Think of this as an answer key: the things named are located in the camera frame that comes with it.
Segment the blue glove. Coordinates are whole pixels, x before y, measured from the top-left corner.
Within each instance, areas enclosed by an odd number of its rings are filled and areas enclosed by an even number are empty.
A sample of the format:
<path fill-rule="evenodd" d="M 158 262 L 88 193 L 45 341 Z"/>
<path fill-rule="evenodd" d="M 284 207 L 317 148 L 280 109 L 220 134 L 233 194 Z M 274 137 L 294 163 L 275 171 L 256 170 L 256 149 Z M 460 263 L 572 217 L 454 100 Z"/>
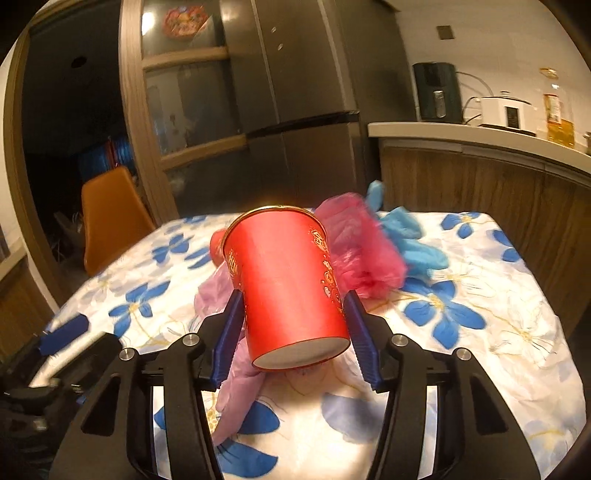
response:
<path fill-rule="evenodd" d="M 370 281 L 398 286 L 407 277 L 429 280 L 436 271 L 449 267 L 447 255 L 424 244 L 418 220 L 404 207 L 396 207 L 380 217 L 385 187 L 375 180 L 368 187 L 362 223 L 363 272 Z"/>

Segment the pink plastic bag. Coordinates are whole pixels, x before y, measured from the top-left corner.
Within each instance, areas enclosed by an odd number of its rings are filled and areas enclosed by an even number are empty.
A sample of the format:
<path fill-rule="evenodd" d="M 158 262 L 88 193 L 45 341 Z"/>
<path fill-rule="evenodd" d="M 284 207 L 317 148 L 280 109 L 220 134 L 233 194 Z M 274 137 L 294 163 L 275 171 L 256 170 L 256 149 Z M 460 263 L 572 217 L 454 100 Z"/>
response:
<path fill-rule="evenodd" d="M 407 266 L 361 195 L 329 198 L 315 217 L 327 232 L 339 293 L 354 290 L 362 299 L 384 299 L 403 286 Z"/>

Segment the red paper cup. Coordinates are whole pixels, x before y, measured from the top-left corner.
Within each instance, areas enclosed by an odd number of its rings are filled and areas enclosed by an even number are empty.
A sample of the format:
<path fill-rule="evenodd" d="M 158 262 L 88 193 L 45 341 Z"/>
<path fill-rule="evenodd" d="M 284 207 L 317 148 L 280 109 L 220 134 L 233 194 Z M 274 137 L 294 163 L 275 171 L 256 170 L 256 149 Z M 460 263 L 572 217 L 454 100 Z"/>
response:
<path fill-rule="evenodd" d="M 303 368 L 349 348 L 327 233 L 314 213 L 294 206 L 246 212 L 225 230 L 221 251 L 245 298 L 254 367 Z"/>
<path fill-rule="evenodd" d="M 209 255 L 211 256 L 211 261 L 215 267 L 219 267 L 222 263 L 224 263 L 222 239 L 225 232 L 225 228 L 216 230 L 211 235 L 211 241 L 209 241 Z"/>

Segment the orange chair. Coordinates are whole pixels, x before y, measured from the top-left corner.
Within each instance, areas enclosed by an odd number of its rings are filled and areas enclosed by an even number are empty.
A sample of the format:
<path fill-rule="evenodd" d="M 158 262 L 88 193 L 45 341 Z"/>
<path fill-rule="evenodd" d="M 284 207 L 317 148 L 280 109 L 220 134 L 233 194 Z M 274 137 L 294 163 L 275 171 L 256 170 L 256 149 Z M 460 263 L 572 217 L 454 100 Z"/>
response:
<path fill-rule="evenodd" d="M 86 182 L 81 201 L 84 268 L 89 276 L 103 271 L 156 229 L 124 166 Z"/>

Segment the blue floral tablecloth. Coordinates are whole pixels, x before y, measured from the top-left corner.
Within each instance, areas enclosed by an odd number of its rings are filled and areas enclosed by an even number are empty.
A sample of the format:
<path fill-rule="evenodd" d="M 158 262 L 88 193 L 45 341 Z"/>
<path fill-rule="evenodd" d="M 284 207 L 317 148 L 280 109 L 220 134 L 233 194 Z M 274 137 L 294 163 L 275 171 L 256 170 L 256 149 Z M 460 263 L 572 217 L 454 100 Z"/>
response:
<path fill-rule="evenodd" d="M 193 299 L 213 273 L 207 247 L 231 216 L 169 222 L 86 281 L 52 319 L 76 314 L 86 334 L 51 356 L 46 384 L 104 332 L 139 352 L 195 331 Z M 488 215 L 420 213 L 422 243 L 448 268 L 410 279 L 367 309 L 422 347 L 470 350 L 512 410 L 542 476 L 566 456 L 586 422 L 583 384 L 559 318 L 499 225 Z M 228 479 L 362 479 L 374 457 L 387 399 L 363 381 L 346 352 L 308 369 L 271 373 L 239 432 L 216 457 Z"/>

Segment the wooden lower cabinets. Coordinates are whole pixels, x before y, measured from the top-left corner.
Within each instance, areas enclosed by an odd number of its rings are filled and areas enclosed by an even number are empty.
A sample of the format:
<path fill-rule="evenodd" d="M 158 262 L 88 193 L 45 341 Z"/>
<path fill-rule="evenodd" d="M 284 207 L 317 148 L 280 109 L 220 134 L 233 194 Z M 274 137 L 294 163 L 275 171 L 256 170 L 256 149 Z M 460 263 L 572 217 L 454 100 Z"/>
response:
<path fill-rule="evenodd" d="M 550 160 L 442 142 L 380 146 L 387 207 L 490 215 L 532 271 L 566 334 L 590 307 L 590 176 Z"/>

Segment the wooden glass door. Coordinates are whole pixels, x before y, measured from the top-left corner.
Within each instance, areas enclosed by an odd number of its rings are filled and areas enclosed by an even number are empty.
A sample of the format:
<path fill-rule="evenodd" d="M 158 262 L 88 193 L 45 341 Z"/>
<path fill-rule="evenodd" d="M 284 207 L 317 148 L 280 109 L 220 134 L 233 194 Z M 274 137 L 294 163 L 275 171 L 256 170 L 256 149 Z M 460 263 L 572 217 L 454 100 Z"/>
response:
<path fill-rule="evenodd" d="M 168 10 L 204 6 L 209 19 L 188 40 L 168 38 Z M 157 223 L 245 207 L 247 141 L 238 118 L 219 1 L 123 0 L 119 73 L 135 165 Z"/>

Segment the cooking oil bottle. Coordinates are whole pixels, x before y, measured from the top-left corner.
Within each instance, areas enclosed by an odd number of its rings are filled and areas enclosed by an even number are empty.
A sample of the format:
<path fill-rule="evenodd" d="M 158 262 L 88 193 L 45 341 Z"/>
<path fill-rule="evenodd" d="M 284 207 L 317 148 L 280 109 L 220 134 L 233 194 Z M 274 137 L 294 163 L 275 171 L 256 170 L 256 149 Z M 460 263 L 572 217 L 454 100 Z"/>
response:
<path fill-rule="evenodd" d="M 571 102 L 566 90 L 561 86 L 558 72 L 550 67 L 542 67 L 540 73 L 544 77 L 543 101 L 547 139 L 574 149 L 574 116 Z"/>

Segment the white rice cooker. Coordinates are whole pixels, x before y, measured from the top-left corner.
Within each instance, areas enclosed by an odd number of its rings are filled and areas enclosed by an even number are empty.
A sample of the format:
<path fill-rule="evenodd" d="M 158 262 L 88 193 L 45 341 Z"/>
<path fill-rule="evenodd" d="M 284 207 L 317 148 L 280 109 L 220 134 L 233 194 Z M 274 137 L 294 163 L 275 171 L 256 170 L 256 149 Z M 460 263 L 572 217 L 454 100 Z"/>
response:
<path fill-rule="evenodd" d="M 482 127 L 537 135 L 536 109 L 530 102 L 505 92 L 499 96 L 482 97 L 480 105 Z"/>

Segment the black air fryer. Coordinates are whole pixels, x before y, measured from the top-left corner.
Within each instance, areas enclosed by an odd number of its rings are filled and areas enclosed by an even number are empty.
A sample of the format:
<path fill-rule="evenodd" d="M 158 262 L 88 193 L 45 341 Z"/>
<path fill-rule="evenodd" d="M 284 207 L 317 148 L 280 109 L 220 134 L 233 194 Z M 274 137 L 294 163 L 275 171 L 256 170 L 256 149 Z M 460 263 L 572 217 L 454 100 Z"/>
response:
<path fill-rule="evenodd" d="M 425 122 L 461 124 L 463 104 L 456 67 L 445 62 L 413 65 L 420 117 Z"/>

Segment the red door decoration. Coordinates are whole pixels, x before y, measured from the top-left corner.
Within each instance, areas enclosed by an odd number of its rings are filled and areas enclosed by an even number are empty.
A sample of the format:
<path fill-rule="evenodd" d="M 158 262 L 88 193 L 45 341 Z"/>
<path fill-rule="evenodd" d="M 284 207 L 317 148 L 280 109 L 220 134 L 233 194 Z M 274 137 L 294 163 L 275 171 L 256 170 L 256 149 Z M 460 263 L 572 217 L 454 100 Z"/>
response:
<path fill-rule="evenodd" d="M 163 33 L 171 39 L 188 40 L 197 35 L 209 15 L 204 6 L 179 6 L 167 11 L 162 23 Z"/>

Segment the dark grey refrigerator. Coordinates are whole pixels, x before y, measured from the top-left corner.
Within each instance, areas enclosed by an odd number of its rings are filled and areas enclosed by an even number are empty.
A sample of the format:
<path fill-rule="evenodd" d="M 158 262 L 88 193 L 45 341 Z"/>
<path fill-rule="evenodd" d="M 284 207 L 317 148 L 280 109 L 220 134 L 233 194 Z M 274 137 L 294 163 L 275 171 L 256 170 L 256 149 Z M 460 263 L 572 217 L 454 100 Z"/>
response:
<path fill-rule="evenodd" d="M 314 207 L 381 176 L 369 127 L 414 121 L 396 10 L 386 1 L 224 1 L 257 206 Z"/>

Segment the wall power socket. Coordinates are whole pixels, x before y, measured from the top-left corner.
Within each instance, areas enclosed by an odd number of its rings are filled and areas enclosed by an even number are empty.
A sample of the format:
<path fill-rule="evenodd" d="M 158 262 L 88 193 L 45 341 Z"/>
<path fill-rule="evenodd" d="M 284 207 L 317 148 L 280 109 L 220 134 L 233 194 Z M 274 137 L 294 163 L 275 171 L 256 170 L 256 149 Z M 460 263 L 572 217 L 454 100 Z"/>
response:
<path fill-rule="evenodd" d="M 453 40 L 455 38 L 451 25 L 438 25 L 437 32 L 441 40 Z"/>

